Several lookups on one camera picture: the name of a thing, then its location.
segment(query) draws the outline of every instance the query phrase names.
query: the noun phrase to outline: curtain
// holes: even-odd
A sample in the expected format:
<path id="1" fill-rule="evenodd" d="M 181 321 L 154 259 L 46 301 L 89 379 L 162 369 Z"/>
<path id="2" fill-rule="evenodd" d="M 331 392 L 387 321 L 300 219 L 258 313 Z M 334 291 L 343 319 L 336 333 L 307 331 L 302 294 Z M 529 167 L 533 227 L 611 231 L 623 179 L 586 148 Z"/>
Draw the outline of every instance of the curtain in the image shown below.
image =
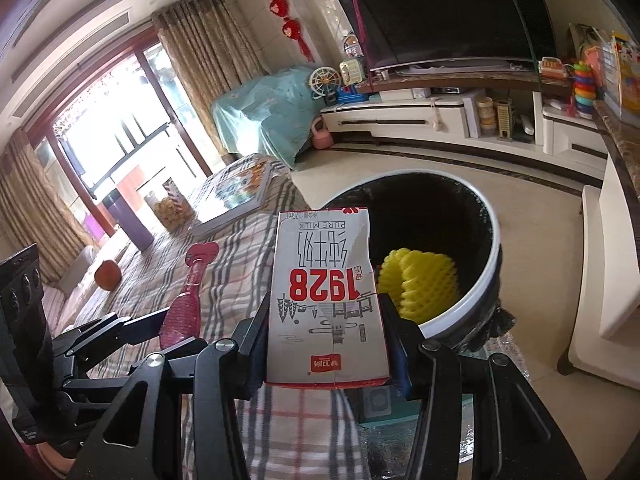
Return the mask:
<path id="1" fill-rule="evenodd" d="M 0 222 L 16 250 L 38 244 L 46 283 L 58 282 L 82 249 L 92 244 L 53 189 L 21 130 L 0 157 Z"/>
<path id="2" fill-rule="evenodd" d="M 223 0 L 181 0 L 151 18 L 204 129 L 228 162 L 211 105 L 266 70 Z"/>

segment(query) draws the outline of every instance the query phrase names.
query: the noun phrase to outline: pink massage hammer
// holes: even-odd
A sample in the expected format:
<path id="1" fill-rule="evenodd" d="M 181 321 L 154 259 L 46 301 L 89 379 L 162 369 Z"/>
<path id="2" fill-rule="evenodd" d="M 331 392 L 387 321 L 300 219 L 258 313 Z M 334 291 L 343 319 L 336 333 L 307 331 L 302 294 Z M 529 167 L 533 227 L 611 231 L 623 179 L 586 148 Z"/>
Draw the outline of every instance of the pink massage hammer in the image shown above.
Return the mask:
<path id="1" fill-rule="evenodd" d="M 195 244 L 185 256 L 190 268 L 180 294 L 166 313 L 158 336 L 160 348 L 165 350 L 188 337 L 200 336 L 200 283 L 206 267 L 216 259 L 220 248 L 215 242 Z"/>

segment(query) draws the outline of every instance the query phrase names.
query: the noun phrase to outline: air vent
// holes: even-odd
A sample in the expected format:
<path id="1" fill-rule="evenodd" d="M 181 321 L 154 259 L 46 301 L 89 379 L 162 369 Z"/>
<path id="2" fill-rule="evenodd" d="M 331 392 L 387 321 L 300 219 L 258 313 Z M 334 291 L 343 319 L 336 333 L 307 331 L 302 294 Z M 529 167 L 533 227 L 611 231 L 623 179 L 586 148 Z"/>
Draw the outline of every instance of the air vent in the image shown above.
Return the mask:
<path id="1" fill-rule="evenodd" d="M 62 32 L 67 30 L 71 25 L 73 25 L 77 20 L 82 18 L 87 13 L 94 10 L 97 6 L 103 4 L 107 0 L 94 0 L 91 3 L 85 5 L 82 9 L 78 10 L 71 18 L 66 20 L 65 23 L 60 25 L 56 30 L 54 30 L 51 34 L 49 34 L 37 47 L 36 49 L 29 54 L 29 57 L 25 59 L 20 66 L 16 69 L 14 73 L 11 74 L 11 83 L 15 83 L 18 81 L 18 78 L 22 75 L 27 67 L 31 64 L 31 62 L 38 57 L 38 55 L 49 45 L 53 40 L 55 40 Z"/>
<path id="2" fill-rule="evenodd" d="M 118 16 L 115 20 L 111 20 L 105 26 L 94 32 L 88 38 L 86 38 L 82 43 L 79 43 L 78 46 L 75 47 L 71 52 L 69 52 L 65 57 L 63 57 L 51 70 L 49 70 L 46 75 L 40 80 L 40 82 L 35 86 L 29 95 L 20 103 L 17 110 L 14 112 L 14 117 L 21 118 L 25 115 L 27 110 L 33 105 L 36 99 L 49 87 L 51 83 L 55 81 L 55 79 L 62 74 L 65 69 L 71 65 L 76 59 L 78 59 L 82 54 L 84 54 L 87 50 L 89 50 L 92 46 L 96 45 L 108 35 L 113 34 L 116 30 L 121 27 L 124 27 L 129 23 L 129 13 Z"/>

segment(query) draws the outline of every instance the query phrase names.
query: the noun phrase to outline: beige tile floor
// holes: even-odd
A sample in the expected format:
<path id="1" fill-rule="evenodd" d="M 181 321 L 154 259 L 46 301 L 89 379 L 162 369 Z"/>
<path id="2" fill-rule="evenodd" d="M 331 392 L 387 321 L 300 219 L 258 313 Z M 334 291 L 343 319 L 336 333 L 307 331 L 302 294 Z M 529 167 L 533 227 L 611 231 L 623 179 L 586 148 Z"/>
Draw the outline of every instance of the beige tile floor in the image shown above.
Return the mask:
<path id="1" fill-rule="evenodd" d="M 580 372 L 567 377 L 556 372 L 571 337 L 580 291 L 580 197 L 488 171 L 363 153 L 310 152 L 293 179 L 309 205 L 320 207 L 359 181 L 410 168 L 460 176 L 494 206 L 504 251 L 500 295 L 518 319 L 513 336 L 530 380 L 587 478 L 603 480 L 640 431 L 640 392 Z"/>

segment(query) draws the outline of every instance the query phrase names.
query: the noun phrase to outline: checkered cloth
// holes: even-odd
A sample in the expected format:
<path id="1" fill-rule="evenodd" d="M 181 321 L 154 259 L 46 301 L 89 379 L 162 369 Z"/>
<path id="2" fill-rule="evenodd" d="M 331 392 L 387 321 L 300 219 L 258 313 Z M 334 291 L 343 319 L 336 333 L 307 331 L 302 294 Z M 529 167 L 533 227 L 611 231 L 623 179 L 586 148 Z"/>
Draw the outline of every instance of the checkered cloth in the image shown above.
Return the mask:
<path id="1" fill-rule="evenodd" d="M 189 198 L 194 208 L 219 178 L 258 155 L 210 177 Z M 251 317 L 271 285 L 278 213 L 309 209 L 286 168 L 271 162 L 274 177 L 262 208 L 216 232 L 220 253 L 207 267 L 200 287 L 201 337 L 230 336 Z M 120 261 L 123 280 L 114 293 L 98 290 L 81 310 L 76 326 L 117 312 L 140 317 L 169 306 L 187 275 L 184 256 L 194 243 L 187 228 L 169 234 L 158 224 L 156 241 L 144 253 L 130 244 Z M 101 362 L 92 378 L 126 375 L 129 366 L 159 349 L 157 338 L 125 346 Z M 263 386 L 249 402 L 238 401 L 244 455 L 252 479 L 365 479 L 366 459 L 350 406 L 342 391 L 293 390 Z M 183 402 L 182 446 L 185 478 L 194 478 L 193 403 Z"/>

